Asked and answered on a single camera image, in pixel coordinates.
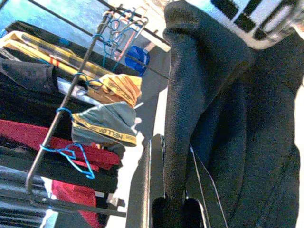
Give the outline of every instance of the clothes drying rack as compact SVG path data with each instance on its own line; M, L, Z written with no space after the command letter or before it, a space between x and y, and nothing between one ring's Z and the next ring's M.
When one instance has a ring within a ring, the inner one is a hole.
M3 8L3 6L8 2L9 0L2 0L2 2L0 3L0 10ZM75 87L75 85L77 84L78 80L79 80L79 77L80 77L80 74L82 73L83 71L83 68L86 64L86 62L88 61L88 58L90 56L90 54L92 53L93 51L93 48L96 44L96 42L99 40L101 42L104 43L103 40L101 40L99 38L99 36L94 36L92 33L90 33L89 31L79 27L78 25L76 25L75 23L67 20L66 18L56 14L55 12L47 9L46 7L40 5L39 3L33 1L33 0L27 0L31 3L33 3L34 5L42 8L43 10L49 12L50 14L56 16L57 18L63 20L64 22L68 23L69 25L73 26L74 28L86 33L87 35L90 35L93 37L93 40L91 42L91 45L90 47L88 48L84 58L83 58L83 62L81 64L81 66L79 67L78 71L77 71L77 74L75 74L74 78L73 78L73 81L72 81L72 84L68 90L68 92L66 93L61 105L59 108L65 108L70 97L71 97L71 94L72 94L72 91ZM111 5L109 5L107 2L103 1L103 0L97 0L98 2L104 4L105 6L107 6L109 8L109 11L112 11L114 13L118 13L122 16L126 16L124 14L124 12L126 11L125 8L123 8L122 6L118 7L118 8L115 8ZM140 14L138 13L134 13L134 15L136 17L141 17ZM151 34L152 36L156 37L157 39L159 39L161 42L163 43L166 43L168 45L168 43L162 39L161 37L157 36L156 34L154 34L153 32L151 32L150 30L148 30L147 28L144 28L143 29L144 31L148 32L149 34ZM101 34L103 32L103 27L102 26L99 26L98 29L97 29L97 33L96 34ZM139 63L140 65L146 67L147 69L157 73L158 75L164 77L164 78L168 78L167 76L163 75L162 73L158 72L157 70L149 67L148 65L138 61L136 58L130 56L130 55L126 55L127 57L129 57L130 59L134 60L135 62ZM11 190L0 190L0 195L2 196L6 196L6 197L14 197L14 198L18 198L18 199L23 199L23 200L28 200L31 202L31 204L35 205L35 206L38 206L38 207L41 207L41 208L46 208L46 209L52 209L54 211L58 211L58 212L77 212L79 210L86 210L86 211L92 211L92 212L96 212L96 213L100 213L100 214L106 214L106 215L113 215L113 216L120 216L120 217L126 217L126 213L125 212L119 212L119 211L116 211L116 210L109 210L109 209L103 209L103 208L95 208L95 207L90 207L90 206L85 206L85 205L81 205L81 204L76 204L76 203L70 203L70 202L65 202L65 201L59 201L59 200L52 200L50 198L45 198L45 197L42 197L40 195L35 195L33 193L33 178L37 172L37 169L39 168L41 162L42 162L42 158L45 154L45 150L43 149L43 147L47 147L49 145L49 142L51 141L51 138L54 134L54 131L59 123L59 120L61 118L61 115L62 115L62 111L60 112L57 112L56 115L55 115L55 118L51 124L51 127L49 128L48 130L48 133L42 143L42 147L39 149L36 157L35 157L35 160L30 168L30 170L28 171L28 175L27 175L27 179L26 179L26 184L25 184L25 188L26 188L26 192L25 193L18 193L18 195L16 195L16 193L14 193L14 191L11 191Z

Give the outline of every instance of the blue container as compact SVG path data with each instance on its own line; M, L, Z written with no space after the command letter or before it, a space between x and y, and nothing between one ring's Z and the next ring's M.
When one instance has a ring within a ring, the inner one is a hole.
M138 59L142 63L148 65L150 61L150 55L146 50L141 49L140 47L137 46L132 46L130 50L127 52L128 55ZM139 63L136 63L134 60L126 57L125 59L126 65L139 72L139 76L143 76L146 67L140 65Z

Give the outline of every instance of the black metal frame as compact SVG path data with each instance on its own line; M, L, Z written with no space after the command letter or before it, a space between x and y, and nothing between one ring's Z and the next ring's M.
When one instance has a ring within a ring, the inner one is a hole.
M0 3L0 10L3 8L3 6L8 2L9 0L2 0L2 2ZM41 9L49 12L50 14L56 16L57 18L63 20L64 22L68 23L69 25L73 26L74 28L86 33L87 35L89 36L93 36L92 33L88 32L87 30L79 27L78 25L76 25L75 23L67 20L66 18L56 14L55 12L47 9L46 7L40 5L39 3L35 2L34 0L27 0L31 3L33 3L34 5L40 7ZM104 4L105 6L107 6L108 8L110 8L111 11L114 11L114 12L117 12L119 13L120 15L123 15L124 14L121 12L121 10L125 11L124 8L122 7L118 7L118 8L115 8L111 5L109 5L107 2L103 1L103 0L97 0L98 2ZM100 34L103 32L103 26L98 26L98 29L97 29L97 33ZM153 35L154 37L158 38L159 40L161 40L162 42L168 44L165 40L163 40L161 37L157 36L156 34L152 33L151 31L149 31L148 29L144 28L143 30L145 30L146 32L148 32L149 34ZM89 49L87 50L85 56L84 56L84 60L81 64L81 66L79 67L78 69L78 73L75 74L74 78L73 78L73 81L72 81L72 84L69 88L69 91L67 92L67 94L65 95L61 105L59 108L64 108L66 107L70 97L71 97L71 94L72 94L72 91L75 87L75 85L77 84L78 80L79 80L79 74L81 74L90 54L92 53L93 51L93 47L95 46L96 44L96 41L101 41L101 42L104 42L102 41L98 36L94 37L93 38L93 41L89 47ZM168 78L167 76L161 74L160 72L152 69L151 67L149 67L148 65L146 64L143 64L142 62L138 61L136 58L132 57L132 56L129 56L129 55L126 55L127 57L131 58L132 60L136 61L137 63L141 64L142 66L145 66L146 68L148 68L149 70L157 73L158 75L164 77L164 78ZM55 131L55 128L57 127L57 124L59 123L59 120L61 118L61 115L62 115L62 112L57 112L56 115L55 115L55 118L48 130L48 133L42 143L42 146L43 147L47 147L49 145L49 142L53 136L53 133ZM19 198L19 199L25 199L25 200L29 200L33 205L36 205L36 206L39 206L39 207L43 207L43 208L47 208L47 209L52 209L54 211L64 211L64 212L77 212L78 210L87 210L87 211L92 211L92 212L96 212L96 213L101 213L101 214L106 214L106 215L114 215L114 216L120 216L120 217L126 217L126 213L125 212L119 212L119 211L114 211L114 210L108 210L108 209L102 209L102 208L95 208L95 207L90 207L90 206L85 206L85 205L81 205L81 204L75 204L75 203L70 203L70 202L63 202L63 201L59 201L59 200L52 200L50 198L45 198L45 197L42 197L42 196L39 196L39 195L35 195L32 191L32 182L33 182L33 177L34 175L36 174L36 171L39 167L39 165L41 164L42 162L42 158L45 154L45 150L43 150L42 148L40 148L40 150L38 151L37 153L37 156L35 157L35 160L28 172L28 176L27 176L27 179L26 179L26 184L25 184L25 188L26 188L26 193L16 193L14 191L7 191L7 190L0 190L0 195L2 196L9 196L9 197L13 197L13 198Z
M126 228L162 228L166 201L164 138L157 134L143 151L130 188ZM215 183L193 148L189 147L184 206L186 227L228 228Z
M9 0L2 0L2 2L0 3L0 10L1 10L1 8L3 8L3 6L8 1ZM87 34L89 36L93 36L93 34L90 33L89 31L87 31L84 28L78 26L77 24L75 24L75 23L67 20L66 18L64 18L64 17L60 16L59 14L55 13L54 11L51 11L50 9L44 7L43 5L35 2L34 0L27 0L27 1L31 2L32 4L36 5L37 7L41 8L41 9L43 9L44 11L52 14L53 16L61 19L62 21L66 22L67 24L71 25L72 27L78 29L79 31L82 31L83 33L85 33L85 34ZM106 7L108 7L109 10L112 10L112 11L114 11L114 12L116 12L116 13L122 15L122 16L126 16L123 12L121 12L121 10L125 11L125 8L123 8L123 7L115 8L114 6L111 6L110 4L108 4L107 2L105 2L103 0L97 0L97 1L100 2L101 4L105 5ZM166 45L169 45L169 43L166 40L164 40L163 38L159 37L158 35L156 35L152 31L148 30L147 28L144 28L143 30L146 31L147 33L149 33L150 35L154 36L155 38L157 38L161 42L165 43ZM98 38L98 41L100 41L100 42L102 42L102 43L104 43L106 45L109 45L108 43L106 43L105 41L101 40L100 38ZM130 58L130 59L132 59L133 61L135 61L136 63L140 64L141 66L144 66L145 68L149 69L150 71L153 71L154 73L158 74L159 76L161 76L163 78L166 78L166 79L169 78L169 76L166 76L166 75L162 74L161 72L159 72L158 70L153 69L149 65L144 64L143 62L139 61L138 59L134 58L133 56L130 56L128 54L125 54L125 56L128 57L128 58Z

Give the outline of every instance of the metal rack bar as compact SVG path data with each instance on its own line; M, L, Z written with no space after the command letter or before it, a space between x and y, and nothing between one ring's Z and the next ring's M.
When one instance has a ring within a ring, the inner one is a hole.
M78 30L80 30L80 31L82 31L82 32L84 32L84 33L86 33L87 35L93 36L93 34L90 33L89 31L87 31L87 30L85 30L84 28L78 26L77 24L75 24L75 23L73 23L73 22L67 20L66 18L64 18L64 17L60 16L59 14L55 13L54 11L51 11L50 9L44 7L43 5L41 5L41 4L37 3L37 2L35 2L34 0L27 0L27 1L31 2L32 4L36 5L37 7L39 7L39 8L41 8L41 9L45 10L46 12L52 14L53 16L55 16L55 17L57 17L57 18L63 20L64 22L66 22L67 24L73 26L74 28L76 28L76 29L78 29ZM118 13L120 13L121 15L125 16L121 11L117 10L117 9L114 8L113 6L109 5L108 3L106 3L105 6L109 7L111 10L113 10L113 11L115 11L115 12L118 12ZM104 41L101 40L100 38L98 38L98 41L100 41L100 42L102 42L103 44L106 44L106 45L109 46L109 44L108 44L107 42L104 42ZM162 74L161 72L159 72L159 71L153 69L152 67L150 67L150 66L144 64L143 62L139 61L138 59L134 58L133 56L130 56L130 55L128 55L128 54L126 54L125 56L128 57L128 58L130 58L130 59L132 59L133 61L135 61L136 63L140 64L141 66L144 66L144 67L146 67L147 69L153 71L154 73L158 74L159 76L161 76L161 77L163 77L163 78L166 78L166 79L169 78L168 76L166 76L166 75Z
M102 26L99 26L98 30L97 30L97 33L100 33L101 30L102 30ZM92 41L89 49L87 50L87 52L85 54L84 60L83 60L82 64L79 67L78 73L82 72L82 70L83 70L83 68L84 68L84 66L85 66L85 64L86 64L86 62L87 62L90 54L92 53L92 50L93 50L93 47L94 47L96 41L97 41L97 37L93 38L93 41ZM76 74L74 76L72 84L71 84L71 86L70 86L67 94L65 95L65 97L64 97L64 99L63 99L63 101L62 101L62 103L61 103L61 105L60 105L59 108L66 107L66 105L67 105L67 103L68 103L68 101L69 101L69 99L71 97L72 91L73 91L76 83L78 82L78 79L79 79L79 75ZM45 137L45 139L44 139L44 141L42 143L42 146L47 147L49 145L49 142L51 141L51 138L53 136L53 133L54 133L54 131L55 131L58 123L59 123L61 115L62 115L62 112L57 112L56 113L55 118L54 118L54 120L53 120L53 122L52 122L52 124L51 124L51 126L50 126L50 128L49 128L49 130L47 132L47 135L46 135L46 137ZM35 175L35 173L37 171L37 168L39 167L39 165L41 163L41 160L43 158L44 153L45 153L45 151L42 148L40 148L39 151L38 151L38 154L37 154L37 156L36 156L36 158L35 158L35 160L34 160L34 162L32 164L32 167L30 168L30 170L28 172L27 180L26 180L26 183L25 183L26 191L27 191L28 194L32 194L33 177L34 177L34 175Z

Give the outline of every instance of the red cloth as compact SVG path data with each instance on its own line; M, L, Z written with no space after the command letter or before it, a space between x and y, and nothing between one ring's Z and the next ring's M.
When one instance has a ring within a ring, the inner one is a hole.
M54 180L52 183L52 191L59 200L96 207L94 189ZM92 228L102 227L98 222L98 217L95 212L80 210L79 213Z
M39 150L39 145L42 144L47 132L48 128L46 127L0 119L0 135L27 145L35 150ZM52 137L50 148L61 149L72 143L70 140ZM113 165L119 164L119 156L115 153L90 146L83 146L83 148L86 157L92 165L109 170ZM84 161L79 148L73 146L70 149L75 151L78 160Z
M86 165L86 163L85 162L82 162L82 161L73 161L75 164L77 164L77 165L80 165L80 166L83 166L83 167L86 167L87 168L87 165ZM99 172L99 167L97 166L97 165L92 165L92 164L90 164L90 166L91 166L91 169L92 170L95 170L96 172Z

